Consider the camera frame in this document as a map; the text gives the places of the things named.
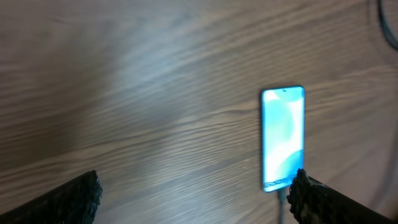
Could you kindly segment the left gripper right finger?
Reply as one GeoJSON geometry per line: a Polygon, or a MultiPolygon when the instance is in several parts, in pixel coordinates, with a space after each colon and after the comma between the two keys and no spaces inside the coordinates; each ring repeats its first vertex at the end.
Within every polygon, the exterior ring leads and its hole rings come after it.
{"type": "Polygon", "coordinates": [[[393,224],[389,218],[361,205],[299,169],[287,202],[299,224],[393,224]]]}

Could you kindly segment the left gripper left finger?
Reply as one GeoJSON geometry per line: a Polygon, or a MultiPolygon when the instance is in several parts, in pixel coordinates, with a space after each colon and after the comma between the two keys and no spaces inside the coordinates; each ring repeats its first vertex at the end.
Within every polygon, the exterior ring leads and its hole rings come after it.
{"type": "Polygon", "coordinates": [[[1,223],[92,224],[103,189],[95,170],[1,214],[1,223]]]}

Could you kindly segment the Galaxy S24+ smartphone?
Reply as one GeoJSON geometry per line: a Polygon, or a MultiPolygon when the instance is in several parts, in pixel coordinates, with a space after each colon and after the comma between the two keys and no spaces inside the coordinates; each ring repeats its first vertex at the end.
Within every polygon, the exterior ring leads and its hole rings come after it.
{"type": "Polygon", "coordinates": [[[304,167],[305,89],[300,85],[260,94],[262,188],[278,191],[304,167]]]}

